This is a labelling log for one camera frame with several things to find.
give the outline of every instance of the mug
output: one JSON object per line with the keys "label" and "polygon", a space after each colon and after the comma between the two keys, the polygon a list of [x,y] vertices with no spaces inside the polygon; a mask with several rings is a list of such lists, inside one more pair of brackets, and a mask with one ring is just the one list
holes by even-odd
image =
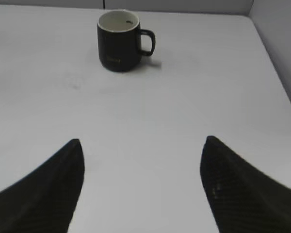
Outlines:
{"label": "mug", "polygon": [[[99,58],[104,67],[116,72],[131,70],[141,56],[151,56],[155,49],[152,31],[140,29],[139,17],[128,10],[114,10],[101,15],[97,22]],[[141,35],[151,38],[151,51],[141,49]]]}

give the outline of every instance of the table surface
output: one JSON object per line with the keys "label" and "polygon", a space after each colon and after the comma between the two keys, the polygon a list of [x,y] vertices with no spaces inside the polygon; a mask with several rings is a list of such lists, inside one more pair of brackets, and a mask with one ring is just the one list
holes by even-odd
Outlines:
{"label": "table surface", "polygon": [[139,12],[156,50],[113,73],[102,13],[0,6],[0,190],[79,138],[70,233],[218,232],[199,176],[207,135],[291,187],[291,104],[250,19]]}

